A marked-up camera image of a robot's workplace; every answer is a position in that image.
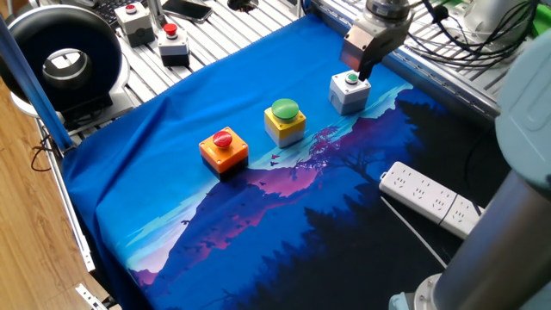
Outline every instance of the smartphone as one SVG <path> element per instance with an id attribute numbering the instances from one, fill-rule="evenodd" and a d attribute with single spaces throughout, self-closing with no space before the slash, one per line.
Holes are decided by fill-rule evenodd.
<path id="1" fill-rule="evenodd" d="M 163 4 L 163 10 L 166 14 L 199 23 L 205 22 L 213 14 L 213 9 L 207 5 L 184 0 L 169 0 Z"/>

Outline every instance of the blue pole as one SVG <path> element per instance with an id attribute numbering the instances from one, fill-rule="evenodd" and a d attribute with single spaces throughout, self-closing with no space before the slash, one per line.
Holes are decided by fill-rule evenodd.
<path id="1" fill-rule="evenodd" d="M 0 55 L 2 55 L 15 80 L 17 80 L 25 95 L 27 95 L 28 100 L 33 104 L 34 109 L 36 109 L 36 112 L 61 151 L 72 147 L 73 143 L 69 134 L 53 110 L 46 93 L 40 86 L 3 19 L 0 22 Z"/>

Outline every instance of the green push button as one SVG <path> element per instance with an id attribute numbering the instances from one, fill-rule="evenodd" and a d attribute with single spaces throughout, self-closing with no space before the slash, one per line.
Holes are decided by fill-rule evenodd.
<path id="1" fill-rule="evenodd" d="M 358 83 L 358 76 L 355 73 L 349 73 L 346 75 L 346 83 L 356 84 Z"/>
<path id="2" fill-rule="evenodd" d="M 299 113 L 299 105 L 291 99 L 280 99 L 272 104 L 272 113 L 282 120 L 290 120 Z"/>

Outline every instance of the power strip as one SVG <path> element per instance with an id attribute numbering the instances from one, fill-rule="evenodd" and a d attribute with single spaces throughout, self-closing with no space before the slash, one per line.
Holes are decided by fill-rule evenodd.
<path id="1" fill-rule="evenodd" d="M 473 230 L 484 211 L 401 162 L 381 175 L 379 189 L 461 239 Z"/>

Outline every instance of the cable bundle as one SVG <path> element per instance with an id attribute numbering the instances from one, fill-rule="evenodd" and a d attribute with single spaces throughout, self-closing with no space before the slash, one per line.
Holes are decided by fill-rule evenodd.
<path id="1" fill-rule="evenodd" d="M 459 47 L 462 51 L 467 52 L 468 55 L 465 56 L 454 56 L 454 57 L 448 57 L 441 55 L 439 53 L 433 52 L 430 50 L 424 43 L 421 41 L 424 39 L 418 38 L 413 34 L 408 34 L 410 38 L 412 38 L 415 43 L 421 48 L 414 47 L 414 46 L 407 46 L 410 49 L 412 49 L 415 53 L 418 53 L 419 55 L 423 56 L 426 59 L 443 63 L 446 65 L 455 65 L 460 67 L 469 67 L 469 68 L 487 68 L 492 67 L 493 65 L 496 65 L 498 62 L 502 61 L 503 59 L 507 59 L 510 57 L 518 47 L 524 42 L 526 37 L 531 31 L 531 24 L 534 21 L 534 18 L 536 17 L 536 10 L 537 10 L 537 0 L 528 0 L 522 3 L 519 3 L 509 9 L 505 15 L 501 18 L 499 21 L 498 26 L 493 30 L 493 32 L 487 37 L 487 39 L 482 43 L 469 43 L 467 36 L 465 32 L 463 31 L 463 28 L 461 27 L 461 24 L 455 19 L 457 24 L 459 25 L 459 29 L 461 30 L 461 33 L 463 34 L 463 37 L 465 39 L 465 42 L 461 42 L 458 40 L 458 37 L 454 37 L 452 34 L 449 33 L 449 31 L 442 25 L 441 20 L 450 17 L 446 13 L 442 14 L 442 9 L 445 9 L 442 6 L 437 6 L 436 8 L 433 8 L 430 4 L 429 0 L 423 0 L 424 5 L 426 6 L 429 13 L 433 16 L 435 23 L 442 32 L 448 37 L 448 39 L 453 42 L 453 44 L 457 47 Z M 526 28 L 521 33 L 518 40 L 516 40 L 514 43 L 511 43 L 507 46 L 504 46 L 502 48 L 499 48 L 495 51 L 485 51 L 484 48 L 491 45 L 496 40 L 502 38 L 504 35 L 507 35 L 511 30 L 521 25 L 523 22 L 527 22 Z M 486 64 L 473 64 L 474 61 L 480 62 L 480 61 L 486 61 L 491 60 L 491 62 Z"/>

